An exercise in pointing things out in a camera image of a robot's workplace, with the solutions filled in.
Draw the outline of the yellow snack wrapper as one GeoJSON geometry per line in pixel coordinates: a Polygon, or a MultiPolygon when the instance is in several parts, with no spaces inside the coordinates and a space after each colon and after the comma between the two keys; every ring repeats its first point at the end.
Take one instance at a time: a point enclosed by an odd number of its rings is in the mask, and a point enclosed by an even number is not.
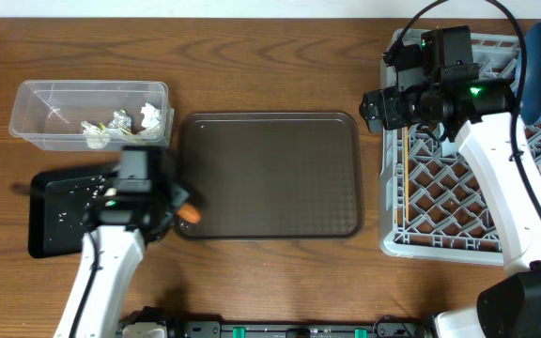
{"type": "Polygon", "coordinates": [[[143,140],[131,131],[132,119],[123,109],[113,112],[113,119],[104,125],[100,123],[98,128],[104,134],[114,136],[130,143],[143,143],[143,140]]]}

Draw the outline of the orange carrot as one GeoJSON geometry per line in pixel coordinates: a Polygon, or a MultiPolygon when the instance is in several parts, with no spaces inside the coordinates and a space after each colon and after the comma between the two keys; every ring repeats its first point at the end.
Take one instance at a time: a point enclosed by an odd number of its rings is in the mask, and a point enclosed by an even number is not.
{"type": "Polygon", "coordinates": [[[200,211],[190,203],[183,204],[178,209],[177,215],[188,223],[199,223],[202,219],[200,211]]]}

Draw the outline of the light blue rice bowl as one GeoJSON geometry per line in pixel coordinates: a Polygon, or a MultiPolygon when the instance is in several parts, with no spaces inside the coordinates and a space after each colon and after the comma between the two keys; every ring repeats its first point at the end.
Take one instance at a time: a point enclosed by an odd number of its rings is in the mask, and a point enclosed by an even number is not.
{"type": "Polygon", "coordinates": [[[446,138],[440,145],[441,156],[446,157],[455,157],[458,151],[458,148],[454,142],[451,142],[446,138]]]}

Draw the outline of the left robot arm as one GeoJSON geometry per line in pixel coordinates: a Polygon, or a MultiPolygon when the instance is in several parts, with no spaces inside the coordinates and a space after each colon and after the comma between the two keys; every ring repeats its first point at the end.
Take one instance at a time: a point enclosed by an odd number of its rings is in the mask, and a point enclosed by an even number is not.
{"type": "Polygon", "coordinates": [[[162,239],[189,192],[176,182],[143,192],[117,182],[85,207],[81,262],[56,337],[115,337],[133,274],[162,239]]]}

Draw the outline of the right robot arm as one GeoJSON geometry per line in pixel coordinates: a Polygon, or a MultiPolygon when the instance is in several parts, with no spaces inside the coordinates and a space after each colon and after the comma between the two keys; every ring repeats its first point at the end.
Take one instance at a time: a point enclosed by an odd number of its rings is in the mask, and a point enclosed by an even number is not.
{"type": "Polygon", "coordinates": [[[541,337],[541,175],[504,79],[396,86],[363,95],[371,131],[442,124],[477,180],[506,277],[472,306],[436,315],[436,337],[541,337]]]}

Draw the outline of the white paper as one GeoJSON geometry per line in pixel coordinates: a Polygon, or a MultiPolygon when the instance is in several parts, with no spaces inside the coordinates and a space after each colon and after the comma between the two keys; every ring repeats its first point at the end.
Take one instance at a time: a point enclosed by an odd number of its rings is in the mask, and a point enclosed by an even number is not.
{"type": "Polygon", "coordinates": [[[100,127],[95,126],[87,121],[81,122],[82,135],[90,149],[103,149],[111,140],[111,136],[100,127]]]}

